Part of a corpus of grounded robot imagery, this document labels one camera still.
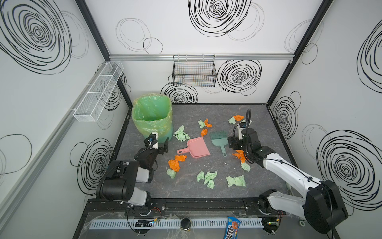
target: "white slotted strip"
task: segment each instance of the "white slotted strip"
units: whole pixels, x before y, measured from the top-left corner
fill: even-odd
[[[227,218],[193,218],[191,228],[226,228]],[[261,218],[239,218],[240,228],[263,228]],[[180,228],[180,219],[161,219],[155,222],[151,227],[135,227],[138,219],[130,219],[129,223],[133,229],[178,229]],[[97,219],[94,220],[89,229],[130,229],[126,219]]]

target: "green trash can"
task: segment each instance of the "green trash can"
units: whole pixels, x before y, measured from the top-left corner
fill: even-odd
[[[164,94],[147,94],[134,100],[133,122],[138,131],[147,138],[152,132],[158,132],[158,143],[164,143],[172,137],[171,100]]]

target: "black round knob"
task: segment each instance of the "black round knob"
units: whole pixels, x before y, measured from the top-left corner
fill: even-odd
[[[180,228],[185,230],[185,231],[188,231],[191,227],[191,221],[190,219],[188,218],[185,218],[183,219],[181,222],[180,222]]]

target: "dustpan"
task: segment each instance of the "dustpan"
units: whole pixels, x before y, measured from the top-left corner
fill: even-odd
[[[193,158],[201,158],[210,155],[203,137],[192,138],[187,141],[187,148],[177,151],[178,154],[190,153]]]

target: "green hand brush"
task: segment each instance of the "green hand brush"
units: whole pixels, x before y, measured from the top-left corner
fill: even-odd
[[[218,132],[212,132],[210,134],[210,138],[212,143],[215,146],[220,146],[223,152],[223,156],[227,157],[227,154],[225,152],[224,145],[228,144],[228,139],[227,139],[227,132],[226,131],[218,131]]]

